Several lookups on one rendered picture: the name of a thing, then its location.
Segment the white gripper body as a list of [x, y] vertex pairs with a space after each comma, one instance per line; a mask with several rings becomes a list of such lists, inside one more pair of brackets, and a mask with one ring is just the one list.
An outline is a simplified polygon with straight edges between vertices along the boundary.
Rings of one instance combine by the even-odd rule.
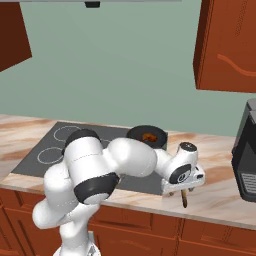
[[184, 182], [178, 183], [178, 184], [170, 184], [165, 179], [162, 179], [161, 189], [162, 189], [162, 194], [167, 195], [175, 191], [195, 188], [203, 185], [204, 183], [205, 183], [205, 176], [203, 174], [198, 174], [198, 175], [195, 175], [194, 177], [189, 177]]

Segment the brown chicken piece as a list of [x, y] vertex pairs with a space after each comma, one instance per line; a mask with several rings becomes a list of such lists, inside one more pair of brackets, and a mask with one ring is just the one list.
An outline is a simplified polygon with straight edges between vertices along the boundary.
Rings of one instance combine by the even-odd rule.
[[142, 136], [142, 141], [156, 142], [157, 136], [151, 133], [144, 133]]

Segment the red-brown drawer front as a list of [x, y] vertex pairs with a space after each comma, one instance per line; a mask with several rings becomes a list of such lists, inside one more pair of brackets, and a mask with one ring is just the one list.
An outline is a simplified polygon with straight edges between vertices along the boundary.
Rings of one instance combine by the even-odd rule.
[[45, 198], [44, 195], [0, 189], [0, 205], [4, 212], [14, 211], [31, 214], [34, 206]]
[[256, 248], [256, 231], [226, 225], [185, 220], [181, 238], [186, 241]]
[[91, 223], [174, 238], [179, 233], [181, 219], [130, 209], [101, 206], [92, 217]]

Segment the black frying pan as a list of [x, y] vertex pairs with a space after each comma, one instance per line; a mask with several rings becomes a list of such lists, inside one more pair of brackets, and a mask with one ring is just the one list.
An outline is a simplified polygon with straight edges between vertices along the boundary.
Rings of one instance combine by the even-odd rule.
[[[142, 141], [144, 133], [151, 133], [157, 136], [156, 142]], [[127, 134], [127, 138], [138, 140], [152, 147], [153, 149], [167, 149], [168, 134], [159, 127], [152, 125], [139, 125], [131, 128]]]

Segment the black countertop appliance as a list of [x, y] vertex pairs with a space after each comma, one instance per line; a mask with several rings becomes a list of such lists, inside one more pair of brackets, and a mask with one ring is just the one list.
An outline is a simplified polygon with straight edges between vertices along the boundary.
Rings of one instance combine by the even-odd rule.
[[256, 98], [246, 102], [231, 164], [241, 198], [256, 203]]

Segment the red-brown cupboard door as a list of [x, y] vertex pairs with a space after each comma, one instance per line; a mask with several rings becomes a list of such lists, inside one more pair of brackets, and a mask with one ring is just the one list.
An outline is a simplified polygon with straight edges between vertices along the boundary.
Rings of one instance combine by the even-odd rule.
[[102, 256], [177, 256], [177, 240], [91, 224]]
[[53, 256], [61, 245], [58, 229], [39, 229], [32, 220], [31, 211], [3, 207], [3, 216], [11, 225], [25, 256]]
[[256, 256], [256, 249], [180, 240], [177, 256]]

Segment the dark grey hob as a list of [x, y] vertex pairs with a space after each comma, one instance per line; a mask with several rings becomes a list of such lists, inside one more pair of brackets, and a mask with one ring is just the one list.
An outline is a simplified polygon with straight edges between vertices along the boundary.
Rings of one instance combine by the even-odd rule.
[[[108, 146], [110, 141], [125, 137], [128, 132], [127, 128], [57, 122], [14, 168], [13, 173], [43, 178], [49, 167], [62, 161], [62, 150], [68, 136], [80, 129], [94, 130], [104, 148]], [[144, 178], [125, 175], [120, 179], [116, 188], [147, 194], [162, 194], [161, 177], [156, 172]]]

